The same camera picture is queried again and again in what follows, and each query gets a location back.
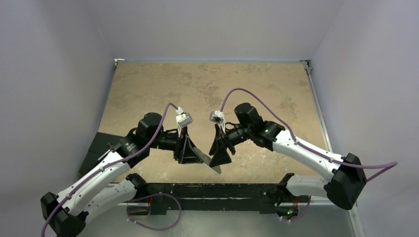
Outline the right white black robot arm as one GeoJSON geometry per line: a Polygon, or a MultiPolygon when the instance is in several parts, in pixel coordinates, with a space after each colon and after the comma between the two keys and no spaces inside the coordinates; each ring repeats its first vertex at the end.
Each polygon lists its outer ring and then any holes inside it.
{"type": "Polygon", "coordinates": [[[209,155],[210,167],[231,163],[235,146],[251,140],[257,146],[283,154],[306,165],[319,177],[287,174],[277,188],[279,201],[289,201],[298,196],[328,198],[336,206],[351,210],[367,183],[360,159],[332,154],[302,139],[293,137],[291,131],[274,121],[263,120],[250,103],[235,108],[238,124],[227,129],[224,113],[212,111],[210,121],[215,123],[215,138],[209,155]]]}

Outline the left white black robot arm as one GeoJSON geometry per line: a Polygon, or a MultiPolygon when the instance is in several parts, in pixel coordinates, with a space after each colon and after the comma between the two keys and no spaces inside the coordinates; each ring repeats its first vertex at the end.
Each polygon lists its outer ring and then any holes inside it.
{"type": "Polygon", "coordinates": [[[147,113],[127,136],[122,137],[99,159],[98,164],[67,189],[41,198],[42,214],[59,237],[76,237],[88,221],[121,202],[146,199],[147,182],[137,173],[128,175],[113,188],[108,184],[149,156],[150,149],[169,150],[179,164],[210,164],[209,156],[192,142],[188,113],[176,117],[177,128],[164,130],[162,116],[147,113]]]}

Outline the white universal AC remote control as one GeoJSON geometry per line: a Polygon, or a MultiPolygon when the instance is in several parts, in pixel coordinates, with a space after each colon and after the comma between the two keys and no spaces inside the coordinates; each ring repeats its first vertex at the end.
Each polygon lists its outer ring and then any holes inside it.
{"type": "Polygon", "coordinates": [[[209,169],[211,169],[213,172],[215,172],[218,175],[222,173],[220,166],[214,166],[214,167],[210,166],[210,163],[211,163],[212,159],[208,155],[204,154],[197,147],[194,147],[193,151],[198,156],[198,158],[203,161],[203,164],[206,167],[208,167],[209,169]]]}

